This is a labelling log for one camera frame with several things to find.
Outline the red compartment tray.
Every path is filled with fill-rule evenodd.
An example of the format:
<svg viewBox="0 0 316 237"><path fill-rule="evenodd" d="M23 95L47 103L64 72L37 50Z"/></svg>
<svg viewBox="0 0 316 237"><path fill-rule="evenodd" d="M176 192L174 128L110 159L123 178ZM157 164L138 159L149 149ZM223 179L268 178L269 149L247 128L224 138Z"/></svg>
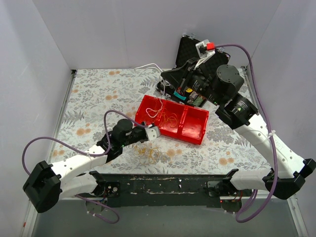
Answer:
<svg viewBox="0 0 316 237"><path fill-rule="evenodd" d="M135 115L137 123L154 124L162 135L201 145L209 111L145 95Z"/></svg>

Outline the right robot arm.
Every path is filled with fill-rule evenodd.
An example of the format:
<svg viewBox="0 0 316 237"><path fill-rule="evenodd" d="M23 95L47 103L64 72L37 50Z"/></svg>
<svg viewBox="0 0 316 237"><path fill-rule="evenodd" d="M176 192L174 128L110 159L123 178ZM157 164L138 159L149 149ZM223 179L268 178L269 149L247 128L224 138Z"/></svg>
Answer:
<svg viewBox="0 0 316 237"><path fill-rule="evenodd" d="M270 164L257 171L230 171L222 181L210 187L217 196L235 196L241 190L264 190L279 199L296 194L316 168L316 162L294 153L268 127L267 120L247 98L239 94L244 84L236 67L220 65L211 76L206 67L193 58L182 67L164 71L161 77L177 92L187 88L217 106L216 115L230 129L244 137Z"/></svg>

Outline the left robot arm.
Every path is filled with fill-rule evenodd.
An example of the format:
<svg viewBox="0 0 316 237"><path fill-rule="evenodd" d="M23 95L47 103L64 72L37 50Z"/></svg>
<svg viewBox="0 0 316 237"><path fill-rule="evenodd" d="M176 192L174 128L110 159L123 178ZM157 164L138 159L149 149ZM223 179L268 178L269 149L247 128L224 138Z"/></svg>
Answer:
<svg viewBox="0 0 316 237"><path fill-rule="evenodd" d="M121 119L87 151L63 161L36 164L23 191L38 213L50 210L59 200L78 194L101 197L107 188L106 181L93 168L114 160L128 145L153 141L159 136L159 128L152 124L133 125L132 121Z"/></svg>

